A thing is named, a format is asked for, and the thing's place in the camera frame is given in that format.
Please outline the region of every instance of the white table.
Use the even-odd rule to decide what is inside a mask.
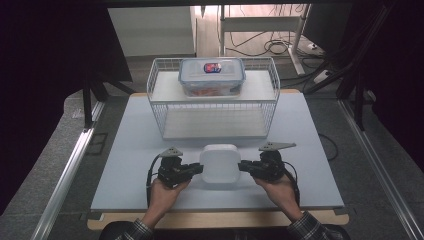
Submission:
[[[168,147],[174,146],[183,151],[183,163],[198,162],[204,146],[218,143],[236,145],[242,159],[259,160],[258,148],[266,141],[297,144],[280,152],[283,160],[293,164],[298,172],[302,208],[333,209],[344,206],[302,94],[280,95],[267,139],[196,141],[164,141],[147,98],[134,95],[126,107],[91,210],[145,211],[147,171],[154,157]],[[274,204],[248,173],[242,173],[236,184],[225,186],[208,185],[196,175],[173,208],[180,212],[270,209],[275,209]]]

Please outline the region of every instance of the hand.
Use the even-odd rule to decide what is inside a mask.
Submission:
[[[256,184],[263,187],[269,199],[283,211],[291,222],[295,222],[303,216],[296,203],[290,179],[286,175],[276,182],[267,182],[259,178],[253,179]]]
[[[151,186],[150,206],[141,221],[153,229],[156,224],[165,216],[165,213],[172,208],[177,201],[180,192],[185,189],[190,181],[180,183],[174,188],[168,188],[159,179],[155,179]]]

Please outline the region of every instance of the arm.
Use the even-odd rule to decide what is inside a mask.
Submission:
[[[117,240],[151,239],[156,224],[165,216],[169,209],[172,208],[180,192],[184,190],[189,183],[190,181],[187,181],[170,189],[159,179],[155,179],[152,183],[150,206],[144,214],[144,217],[141,220],[137,219],[124,234],[117,238]]]
[[[269,199],[281,209],[292,224],[287,228],[295,239],[326,240],[343,237],[340,233],[331,232],[308,212],[302,213],[295,201],[295,195],[287,176],[277,182],[267,182],[254,178],[256,184],[263,187]]]

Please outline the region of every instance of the plaid sleeve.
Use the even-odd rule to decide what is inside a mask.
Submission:
[[[116,240],[150,240],[152,237],[153,231],[144,225],[140,219],[137,219],[134,224]]]
[[[304,212],[303,217],[291,224],[287,230],[295,239],[343,240],[341,233],[328,230],[308,212]]]

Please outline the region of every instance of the container lid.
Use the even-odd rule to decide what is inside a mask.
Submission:
[[[189,82],[243,82],[244,65],[239,58],[187,58],[181,61],[178,80]]]

